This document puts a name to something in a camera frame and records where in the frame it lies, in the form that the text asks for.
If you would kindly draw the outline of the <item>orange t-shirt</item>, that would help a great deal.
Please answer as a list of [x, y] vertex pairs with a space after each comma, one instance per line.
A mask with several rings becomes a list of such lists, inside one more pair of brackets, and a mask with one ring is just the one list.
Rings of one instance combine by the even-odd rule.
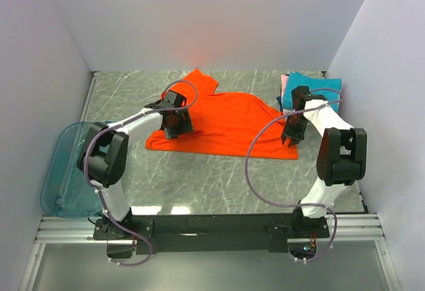
[[187, 98], [195, 98], [191, 82], [199, 93], [189, 108], [193, 131], [168, 140], [165, 132], [153, 132], [145, 141], [145, 148], [153, 151], [179, 151], [208, 155], [246, 155], [258, 132], [282, 114], [260, 98], [243, 92], [216, 93], [218, 82], [200, 70], [191, 71], [184, 83], [172, 86], [172, 91]]

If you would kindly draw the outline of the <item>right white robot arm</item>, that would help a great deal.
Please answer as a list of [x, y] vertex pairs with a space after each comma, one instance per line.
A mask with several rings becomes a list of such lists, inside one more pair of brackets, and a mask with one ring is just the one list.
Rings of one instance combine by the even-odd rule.
[[313, 94], [308, 86], [292, 90], [295, 114], [286, 119], [282, 143], [290, 147], [299, 144], [308, 124], [321, 136], [317, 179], [300, 201], [302, 214], [291, 222], [292, 231], [299, 237], [308, 236], [315, 228], [313, 219], [325, 216], [339, 194], [365, 176], [367, 133], [344, 121], [331, 107], [333, 103], [322, 94]]

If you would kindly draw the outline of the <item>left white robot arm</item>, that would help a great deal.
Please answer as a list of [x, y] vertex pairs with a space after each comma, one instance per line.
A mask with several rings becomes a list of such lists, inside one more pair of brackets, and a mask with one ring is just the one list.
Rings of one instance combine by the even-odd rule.
[[99, 196], [109, 231], [117, 239], [133, 230], [131, 208], [124, 197], [121, 178], [126, 170], [129, 147], [153, 132], [162, 131], [166, 140], [193, 131], [187, 98], [169, 90], [164, 97], [138, 113], [115, 123], [93, 123], [80, 151], [77, 167]]

